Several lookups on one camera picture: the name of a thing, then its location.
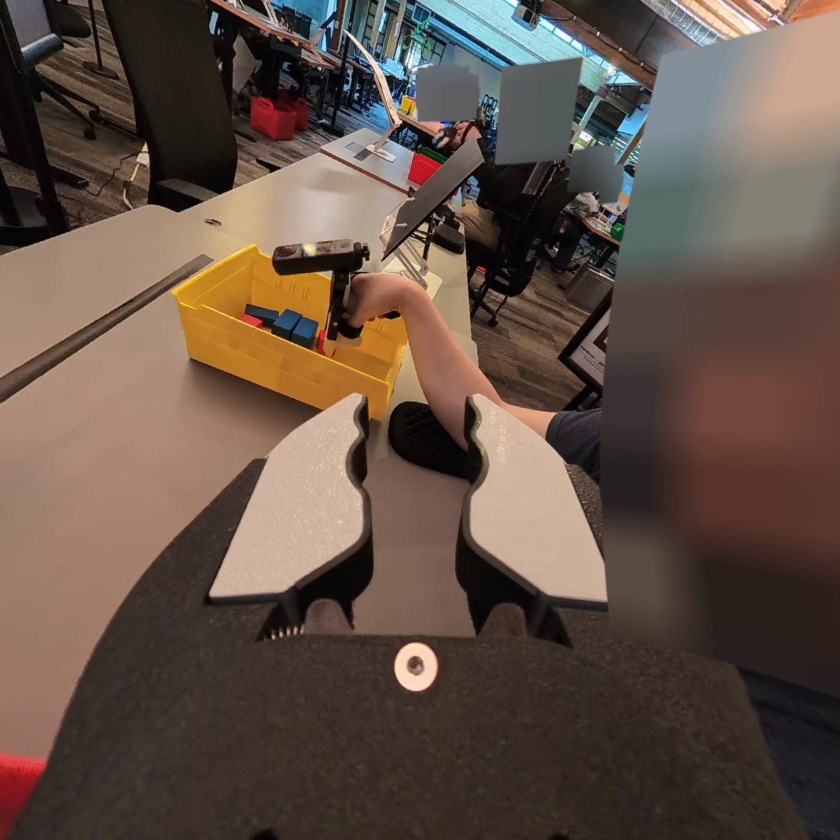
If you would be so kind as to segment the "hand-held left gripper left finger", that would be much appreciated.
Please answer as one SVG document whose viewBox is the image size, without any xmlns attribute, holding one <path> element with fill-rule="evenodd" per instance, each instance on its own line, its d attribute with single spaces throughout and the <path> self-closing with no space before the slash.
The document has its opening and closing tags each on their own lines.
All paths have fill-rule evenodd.
<svg viewBox="0 0 840 840">
<path fill-rule="evenodd" d="M 353 603 L 371 582 L 368 400 L 354 393 L 274 447 L 217 576 L 213 604 L 273 602 L 280 627 L 301 627 L 318 599 Z"/>
</svg>

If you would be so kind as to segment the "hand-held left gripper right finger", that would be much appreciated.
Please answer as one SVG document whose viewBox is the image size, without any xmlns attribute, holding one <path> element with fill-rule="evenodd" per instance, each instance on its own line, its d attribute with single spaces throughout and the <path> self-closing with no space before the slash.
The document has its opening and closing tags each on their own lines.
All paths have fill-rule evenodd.
<svg viewBox="0 0 840 840">
<path fill-rule="evenodd" d="M 484 395 L 467 398 L 456 577 L 479 631 L 502 603 L 528 634 L 563 634 L 557 610 L 607 611 L 606 573 L 565 463 Z"/>
</svg>

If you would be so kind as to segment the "yellow plastic bin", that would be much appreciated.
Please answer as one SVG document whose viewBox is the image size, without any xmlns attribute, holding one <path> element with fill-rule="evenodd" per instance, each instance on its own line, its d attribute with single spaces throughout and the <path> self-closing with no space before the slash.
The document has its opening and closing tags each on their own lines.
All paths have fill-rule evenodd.
<svg viewBox="0 0 840 840">
<path fill-rule="evenodd" d="M 322 330 L 330 284 L 317 272 L 279 276 L 256 245 L 243 248 L 173 290 L 186 350 L 195 361 L 322 410 L 360 393 L 370 419 L 381 421 L 407 346 L 403 320 L 368 322 L 360 345 L 339 346 L 330 358 L 240 319 L 254 304 L 299 312 Z"/>
</svg>

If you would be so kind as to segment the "person's right forearm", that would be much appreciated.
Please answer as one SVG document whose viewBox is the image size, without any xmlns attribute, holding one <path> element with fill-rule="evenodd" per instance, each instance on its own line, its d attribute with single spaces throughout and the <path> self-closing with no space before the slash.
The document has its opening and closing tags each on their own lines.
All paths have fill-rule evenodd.
<svg viewBox="0 0 840 840">
<path fill-rule="evenodd" d="M 436 419 L 463 450 L 466 400 L 482 395 L 545 438 L 552 413 L 504 402 L 460 346 L 425 290 L 403 276 L 384 275 L 375 283 L 385 292 L 383 312 L 397 311 L 406 325 L 418 383 Z"/>
</svg>

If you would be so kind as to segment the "person's right hand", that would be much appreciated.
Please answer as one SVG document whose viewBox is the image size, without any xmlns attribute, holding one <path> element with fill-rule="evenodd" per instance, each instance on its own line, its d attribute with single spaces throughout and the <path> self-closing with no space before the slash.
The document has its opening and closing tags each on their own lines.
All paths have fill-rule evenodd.
<svg viewBox="0 0 840 840">
<path fill-rule="evenodd" d="M 356 275 L 350 285 L 354 303 L 349 303 L 349 325 L 354 328 L 374 319 L 383 319 L 396 312 L 397 317 L 408 311 L 410 303 L 424 291 L 407 277 L 384 274 L 362 273 Z"/>
</svg>

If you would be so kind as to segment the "black tilted board stand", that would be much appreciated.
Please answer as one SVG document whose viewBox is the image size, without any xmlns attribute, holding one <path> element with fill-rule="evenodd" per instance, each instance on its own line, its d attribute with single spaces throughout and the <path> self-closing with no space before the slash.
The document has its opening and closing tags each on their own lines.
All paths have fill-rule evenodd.
<svg viewBox="0 0 840 840">
<path fill-rule="evenodd" d="M 434 215 L 457 192 L 473 172 L 484 163 L 477 140 L 464 143 L 412 196 L 395 209 L 383 225 L 383 258 L 397 253 L 402 273 L 427 289 L 427 256 L 434 235 Z M 428 223 L 423 254 L 414 247 L 412 236 Z"/>
</svg>

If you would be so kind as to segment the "framed black white marker sign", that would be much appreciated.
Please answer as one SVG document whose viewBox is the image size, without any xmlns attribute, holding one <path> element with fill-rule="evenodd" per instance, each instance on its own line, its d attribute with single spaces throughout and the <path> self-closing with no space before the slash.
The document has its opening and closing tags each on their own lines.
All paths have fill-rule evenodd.
<svg viewBox="0 0 840 840">
<path fill-rule="evenodd" d="M 566 412 L 580 411 L 587 400 L 602 398 L 612 299 L 613 291 L 610 290 L 558 356 L 558 360 L 584 384 L 563 407 Z"/>
</svg>

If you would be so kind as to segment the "white curved board stand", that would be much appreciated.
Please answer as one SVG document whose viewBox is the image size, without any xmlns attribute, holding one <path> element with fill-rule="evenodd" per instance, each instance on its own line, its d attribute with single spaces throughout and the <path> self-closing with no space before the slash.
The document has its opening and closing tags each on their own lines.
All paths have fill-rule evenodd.
<svg viewBox="0 0 840 840">
<path fill-rule="evenodd" d="M 350 43 L 353 43 L 371 66 L 374 75 L 374 82 L 389 120 L 388 130 L 384 131 L 382 136 L 375 143 L 367 145 L 365 149 L 370 154 L 374 154 L 385 162 L 393 163 L 396 160 L 396 155 L 386 149 L 386 144 L 388 143 L 391 134 L 403 126 L 403 120 L 395 107 L 392 94 L 382 68 L 377 64 L 371 53 L 363 47 L 362 43 L 354 37 L 347 28 L 343 29 L 343 34 L 345 36 L 345 45 L 348 46 Z"/>
</svg>

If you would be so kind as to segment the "black mesh office chair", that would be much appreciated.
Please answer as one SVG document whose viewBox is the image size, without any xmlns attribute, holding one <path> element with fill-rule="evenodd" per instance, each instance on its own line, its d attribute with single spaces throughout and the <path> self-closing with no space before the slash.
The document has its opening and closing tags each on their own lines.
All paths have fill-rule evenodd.
<svg viewBox="0 0 840 840">
<path fill-rule="evenodd" d="M 488 324 L 497 325 L 497 317 L 510 298 L 521 295 L 528 286 L 539 262 L 544 242 L 550 238 L 562 211 L 575 197 L 568 189 L 569 167 L 566 161 L 552 164 L 545 172 L 539 189 L 528 197 L 519 212 L 495 207 L 500 224 L 497 245 L 493 248 L 467 240 L 467 280 L 477 269 L 483 271 L 478 288 L 468 286 L 469 317 L 479 309 L 490 314 Z"/>
</svg>

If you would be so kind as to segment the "grey trash bin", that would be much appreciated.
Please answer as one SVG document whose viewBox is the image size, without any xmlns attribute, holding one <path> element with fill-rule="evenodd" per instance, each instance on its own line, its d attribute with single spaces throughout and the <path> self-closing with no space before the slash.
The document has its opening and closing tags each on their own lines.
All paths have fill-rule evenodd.
<svg viewBox="0 0 840 840">
<path fill-rule="evenodd" d="M 593 312 L 613 289 L 614 278 L 592 263 L 585 262 L 564 290 L 567 301 L 585 312 Z"/>
</svg>

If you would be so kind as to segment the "black swivel chair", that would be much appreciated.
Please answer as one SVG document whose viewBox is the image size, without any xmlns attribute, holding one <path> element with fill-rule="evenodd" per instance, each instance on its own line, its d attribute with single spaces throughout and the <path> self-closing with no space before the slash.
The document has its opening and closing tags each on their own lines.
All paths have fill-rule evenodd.
<svg viewBox="0 0 840 840">
<path fill-rule="evenodd" d="M 35 102 L 53 99 L 84 123 L 83 135 L 97 138 L 93 121 L 70 100 L 95 104 L 43 77 L 37 65 L 63 50 L 66 38 L 88 37 L 91 30 L 75 10 L 58 2 L 1 2 L 2 157 L 35 174 L 38 191 L 2 181 L 2 244 L 30 245 L 65 233 L 67 216 L 56 180 L 84 187 L 88 182 L 48 161 Z"/>
</svg>

